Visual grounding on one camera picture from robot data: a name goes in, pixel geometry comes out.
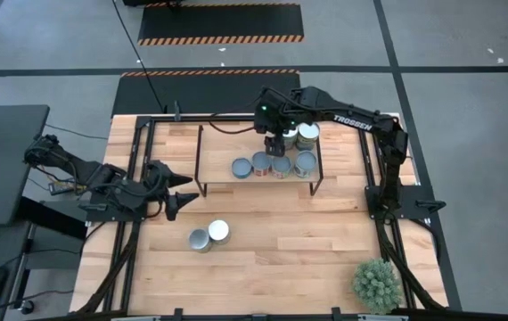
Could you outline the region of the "Green Peas label can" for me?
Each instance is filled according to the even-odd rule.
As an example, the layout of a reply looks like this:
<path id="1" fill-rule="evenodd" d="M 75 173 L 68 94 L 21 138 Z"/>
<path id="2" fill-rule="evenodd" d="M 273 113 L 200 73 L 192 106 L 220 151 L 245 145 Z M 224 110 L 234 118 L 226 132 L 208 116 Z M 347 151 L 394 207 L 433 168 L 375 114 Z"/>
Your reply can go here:
<path id="1" fill-rule="evenodd" d="M 285 179 L 291 173 L 291 160 L 287 156 L 272 159 L 272 175 L 278 179 Z"/>

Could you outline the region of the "black hazard-striped floor mat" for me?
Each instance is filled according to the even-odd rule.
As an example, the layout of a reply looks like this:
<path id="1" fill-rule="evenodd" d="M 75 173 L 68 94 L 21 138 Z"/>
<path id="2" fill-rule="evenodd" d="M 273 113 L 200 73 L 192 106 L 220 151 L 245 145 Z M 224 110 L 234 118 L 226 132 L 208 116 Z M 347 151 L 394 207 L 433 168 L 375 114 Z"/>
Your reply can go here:
<path id="1" fill-rule="evenodd" d="M 262 88 L 300 86 L 295 69 L 202 69 L 128 73 L 119 80 L 113 115 L 252 112 Z"/>
<path id="2" fill-rule="evenodd" d="M 304 39 L 296 3 L 148 4 L 137 44 L 223 45 L 297 43 Z"/>

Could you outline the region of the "Oranges label can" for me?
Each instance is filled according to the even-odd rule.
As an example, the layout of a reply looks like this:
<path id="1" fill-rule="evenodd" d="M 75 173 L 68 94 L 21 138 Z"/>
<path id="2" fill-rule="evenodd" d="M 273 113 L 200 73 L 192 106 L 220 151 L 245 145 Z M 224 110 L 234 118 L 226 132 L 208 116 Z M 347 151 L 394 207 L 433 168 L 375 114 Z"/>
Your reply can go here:
<path id="1" fill-rule="evenodd" d="M 189 246 L 193 251 L 205 253 L 210 251 L 212 243 L 209 232 L 203 228 L 193 229 L 188 237 Z"/>

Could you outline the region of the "black desk foot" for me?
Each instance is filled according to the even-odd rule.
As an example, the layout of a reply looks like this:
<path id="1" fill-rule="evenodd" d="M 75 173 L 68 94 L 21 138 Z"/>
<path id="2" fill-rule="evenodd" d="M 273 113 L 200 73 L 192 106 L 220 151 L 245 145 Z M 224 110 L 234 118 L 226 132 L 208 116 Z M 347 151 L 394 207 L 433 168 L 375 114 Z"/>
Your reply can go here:
<path id="1" fill-rule="evenodd" d="M 22 196 L 17 210 L 17 217 L 82 241 L 86 238 L 87 227 L 84 221 L 53 209 L 47 206 L 45 202 L 37 202 Z"/>

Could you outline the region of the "teal rimmed can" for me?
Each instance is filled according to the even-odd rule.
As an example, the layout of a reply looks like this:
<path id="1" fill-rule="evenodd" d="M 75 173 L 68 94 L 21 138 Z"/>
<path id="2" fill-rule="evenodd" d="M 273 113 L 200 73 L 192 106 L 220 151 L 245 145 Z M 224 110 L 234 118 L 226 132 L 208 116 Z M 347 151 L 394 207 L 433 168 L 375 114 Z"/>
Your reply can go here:
<path id="1" fill-rule="evenodd" d="M 246 158 L 237 158 L 233 161 L 231 170 L 234 177 L 238 179 L 245 179 L 251 174 L 252 165 Z"/>

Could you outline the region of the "mixed vegetables can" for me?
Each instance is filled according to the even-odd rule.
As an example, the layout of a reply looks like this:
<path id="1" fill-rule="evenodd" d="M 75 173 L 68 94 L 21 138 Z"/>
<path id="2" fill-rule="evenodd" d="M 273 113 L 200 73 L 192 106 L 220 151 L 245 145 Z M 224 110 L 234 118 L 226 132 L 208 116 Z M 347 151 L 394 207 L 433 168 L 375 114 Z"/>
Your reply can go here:
<path id="1" fill-rule="evenodd" d="M 317 164 L 317 158 L 311 151 L 301 151 L 295 160 L 294 172 L 298 177 L 311 176 Z"/>

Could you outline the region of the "wooden shelf with black legs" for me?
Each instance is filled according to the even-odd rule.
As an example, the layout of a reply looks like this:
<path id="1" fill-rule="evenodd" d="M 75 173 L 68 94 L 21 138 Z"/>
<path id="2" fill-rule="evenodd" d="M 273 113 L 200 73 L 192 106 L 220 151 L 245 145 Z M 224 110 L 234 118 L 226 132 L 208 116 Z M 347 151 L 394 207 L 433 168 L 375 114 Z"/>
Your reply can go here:
<path id="1" fill-rule="evenodd" d="M 292 148 L 287 150 L 284 156 L 291 160 L 291 173 L 285 179 L 278 179 L 270 172 L 264 177 L 257 177 L 251 174 L 245 179 L 234 177 L 231 166 L 235 159 L 246 158 L 250 161 L 254 153 L 266 152 L 264 138 L 254 131 L 244 132 L 236 135 L 228 135 L 217 131 L 212 127 L 200 126 L 198 131 L 198 146 L 196 152 L 196 163 L 194 179 L 201 194 L 205 196 L 209 184 L 277 184 L 277 183 L 308 183 L 310 193 L 315 194 L 324 179 L 320 144 L 310 150 L 317 158 L 317 164 L 310 177 L 301 178 L 294 172 L 295 160 L 301 150 Z"/>

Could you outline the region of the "small green artificial plant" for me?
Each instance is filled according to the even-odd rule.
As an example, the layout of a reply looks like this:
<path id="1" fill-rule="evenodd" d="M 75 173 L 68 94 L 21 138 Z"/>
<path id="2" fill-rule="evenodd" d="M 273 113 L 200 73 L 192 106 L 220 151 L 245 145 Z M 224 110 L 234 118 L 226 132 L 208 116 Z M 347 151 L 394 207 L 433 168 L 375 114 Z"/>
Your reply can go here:
<path id="1" fill-rule="evenodd" d="M 392 265 L 383 259 L 370 259 L 356 267 L 352 290 L 372 314 L 386 315 L 400 307 L 403 292 Z"/>

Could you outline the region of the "Carrots label can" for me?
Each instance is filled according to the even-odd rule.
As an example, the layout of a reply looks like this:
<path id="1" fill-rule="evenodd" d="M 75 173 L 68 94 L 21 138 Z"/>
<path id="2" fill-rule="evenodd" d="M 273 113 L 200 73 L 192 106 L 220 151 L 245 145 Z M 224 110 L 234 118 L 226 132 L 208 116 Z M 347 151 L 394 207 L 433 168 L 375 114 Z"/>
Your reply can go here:
<path id="1" fill-rule="evenodd" d="M 214 220 L 208 227 L 209 238 L 213 243 L 226 244 L 231 238 L 230 226 L 222 219 Z"/>

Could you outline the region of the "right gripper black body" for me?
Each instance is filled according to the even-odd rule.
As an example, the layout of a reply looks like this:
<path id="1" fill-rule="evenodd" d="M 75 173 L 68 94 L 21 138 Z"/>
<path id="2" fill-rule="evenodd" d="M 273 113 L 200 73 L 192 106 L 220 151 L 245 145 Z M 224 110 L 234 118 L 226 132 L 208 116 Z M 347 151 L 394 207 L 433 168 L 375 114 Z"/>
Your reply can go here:
<path id="1" fill-rule="evenodd" d="M 288 119 L 282 115 L 282 103 L 260 102 L 255 109 L 254 130 L 258 134 L 281 136 L 289 129 Z"/>

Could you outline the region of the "grey desk top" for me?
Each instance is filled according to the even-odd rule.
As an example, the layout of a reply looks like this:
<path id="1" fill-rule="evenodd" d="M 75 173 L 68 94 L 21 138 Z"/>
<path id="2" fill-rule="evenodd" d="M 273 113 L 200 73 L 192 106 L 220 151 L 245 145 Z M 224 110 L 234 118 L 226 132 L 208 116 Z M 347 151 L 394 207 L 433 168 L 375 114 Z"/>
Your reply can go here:
<path id="1" fill-rule="evenodd" d="M 46 105 L 0 106 L 0 226 L 14 220 L 29 175 L 24 153 L 43 133 Z"/>

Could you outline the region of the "Peaches label can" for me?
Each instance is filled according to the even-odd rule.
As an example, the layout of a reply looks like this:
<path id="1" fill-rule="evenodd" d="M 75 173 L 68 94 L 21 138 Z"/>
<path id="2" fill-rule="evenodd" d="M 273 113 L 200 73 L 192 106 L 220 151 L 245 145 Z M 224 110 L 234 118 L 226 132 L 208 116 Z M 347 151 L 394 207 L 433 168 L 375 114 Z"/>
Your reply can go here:
<path id="1" fill-rule="evenodd" d="M 285 150 L 291 150 L 295 146 L 298 139 L 298 133 L 298 129 L 294 128 L 282 135 Z"/>

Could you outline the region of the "red tomato can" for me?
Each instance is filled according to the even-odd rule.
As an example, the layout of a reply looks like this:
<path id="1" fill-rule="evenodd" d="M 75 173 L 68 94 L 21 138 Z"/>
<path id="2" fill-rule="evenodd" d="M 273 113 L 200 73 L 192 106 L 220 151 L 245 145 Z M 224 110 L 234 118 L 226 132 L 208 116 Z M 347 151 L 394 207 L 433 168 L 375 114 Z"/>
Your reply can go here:
<path id="1" fill-rule="evenodd" d="M 252 156 L 251 165 L 255 176 L 264 177 L 271 170 L 271 158 L 265 152 L 256 152 Z"/>

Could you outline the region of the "black power brick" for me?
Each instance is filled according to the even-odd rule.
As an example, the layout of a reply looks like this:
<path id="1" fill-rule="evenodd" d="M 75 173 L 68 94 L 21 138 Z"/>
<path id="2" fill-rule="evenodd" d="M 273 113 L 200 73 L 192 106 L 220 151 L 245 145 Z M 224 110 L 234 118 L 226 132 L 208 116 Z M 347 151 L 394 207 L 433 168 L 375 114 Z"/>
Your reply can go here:
<path id="1" fill-rule="evenodd" d="M 73 193 L 75 191 L 74 185 L 71 182 L 51 182 L 48 185 L 50 195 L 58 195 L 63 193 Z"/>

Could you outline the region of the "blue sweet peas can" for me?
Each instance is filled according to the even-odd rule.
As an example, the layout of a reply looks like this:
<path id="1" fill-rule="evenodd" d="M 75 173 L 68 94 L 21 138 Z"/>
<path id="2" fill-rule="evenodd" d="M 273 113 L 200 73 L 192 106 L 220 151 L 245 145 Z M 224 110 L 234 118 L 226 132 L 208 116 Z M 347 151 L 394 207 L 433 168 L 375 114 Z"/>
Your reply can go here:
<path id="1" fill-rule="evenodd" d="M 316 123 L 311 125 L 301 123 L 298 125 L 296 147 L 301 151 L 310 151 L 315 147 L 320 135 L 320 128 Z"/>

